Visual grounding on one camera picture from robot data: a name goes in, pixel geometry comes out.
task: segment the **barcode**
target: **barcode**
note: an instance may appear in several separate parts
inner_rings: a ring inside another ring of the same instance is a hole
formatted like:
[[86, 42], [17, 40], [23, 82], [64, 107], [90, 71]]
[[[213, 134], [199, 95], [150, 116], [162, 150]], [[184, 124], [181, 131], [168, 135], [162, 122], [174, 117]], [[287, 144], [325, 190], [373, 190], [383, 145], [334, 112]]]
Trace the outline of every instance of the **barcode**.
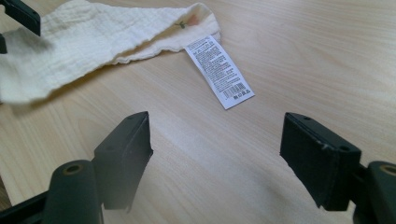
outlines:
[[233, 87], [223, 91], [223, 93], [224, 93], [225, 97], [227, 97], [227, 99], [228, 99], [228, 98], [235, 96], [236, 94], [238, 94], [239, 92], [241, 92], [245, 89], [246, 89], [246, 87], [244, 86], [244, 84], [238, 83], [238, 84], [234, 85]]

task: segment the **wood grain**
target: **wood grain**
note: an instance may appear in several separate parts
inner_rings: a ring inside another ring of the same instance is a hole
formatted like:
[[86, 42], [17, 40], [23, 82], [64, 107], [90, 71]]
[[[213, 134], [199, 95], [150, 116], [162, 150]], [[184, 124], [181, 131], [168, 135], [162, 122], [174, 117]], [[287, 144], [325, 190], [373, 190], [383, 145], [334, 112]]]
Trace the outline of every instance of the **wood grain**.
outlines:
[[[45, 15], [64, 1], [24, 2]], [[91, 159], [123, 118], [147, 110], [154, 156], [131, 213], [105, 211], [106, 223], [352, 223], [353, 204], [317, 209], [280, 158], [283, 117], [318, 120], [359, 147], [363, 165], [396, 162], [396, 3], [202, 2], [256, 96], [225, 111], [182, 51], [104, 67], [32, 105], [0, 105], [0, 173], [13, 204], [46, 190], [59, 165]], [[19, 26], [0, 16], [1, 31]]]

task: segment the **white cloth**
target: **white cloth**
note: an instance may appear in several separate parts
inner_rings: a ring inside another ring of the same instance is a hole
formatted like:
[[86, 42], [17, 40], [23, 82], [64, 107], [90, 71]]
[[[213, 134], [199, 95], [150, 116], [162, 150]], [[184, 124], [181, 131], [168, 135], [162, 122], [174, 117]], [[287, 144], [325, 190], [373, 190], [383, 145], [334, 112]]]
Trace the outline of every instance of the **white cloth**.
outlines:
[[0, 102], [26, 104], [106, 64], [180, 51], [213, 35], [219, 25], [203, 4], [188, 8], [111, 7], [67, 2], [42, 18], [41, 36], [22, 27], [4, 33], [0, 55]]

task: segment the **black bracket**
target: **black bracket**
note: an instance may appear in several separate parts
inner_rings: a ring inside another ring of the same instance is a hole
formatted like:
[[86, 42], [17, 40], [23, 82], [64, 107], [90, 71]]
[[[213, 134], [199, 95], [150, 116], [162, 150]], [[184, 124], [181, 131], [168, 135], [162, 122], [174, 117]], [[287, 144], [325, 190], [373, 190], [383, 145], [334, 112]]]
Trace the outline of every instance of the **black bracket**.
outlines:
[[[6, 14], [25, 26], [27, 29], [41, 35], [40, 15], [19, 0], [0, 0], [0, 5], [6, 9]], [[6, 40], [0, 34], [0, 53], [7, 53]]]
[[105, 209], [131, 209], [153, 153], [149, 113], [134, 114], [96, 148], [92, 161], [70, 161], [52, 174], [49, 190], [0, 213], [2, 224], [102, 224]]
[[396, 223], [396, 165], [360, 164], [361, 151], [315, 120], [287, 113], [280, 155], [327, 211], [356, 204], [355, 223]]

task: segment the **white label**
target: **white label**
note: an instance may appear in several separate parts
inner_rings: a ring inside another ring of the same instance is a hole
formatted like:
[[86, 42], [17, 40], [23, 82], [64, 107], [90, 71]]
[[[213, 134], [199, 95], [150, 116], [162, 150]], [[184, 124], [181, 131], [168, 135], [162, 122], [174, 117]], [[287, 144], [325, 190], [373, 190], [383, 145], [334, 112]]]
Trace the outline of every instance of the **white label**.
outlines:
[[211, 35], [185, 49], [225, 109], [254, 96], [230, 56]]

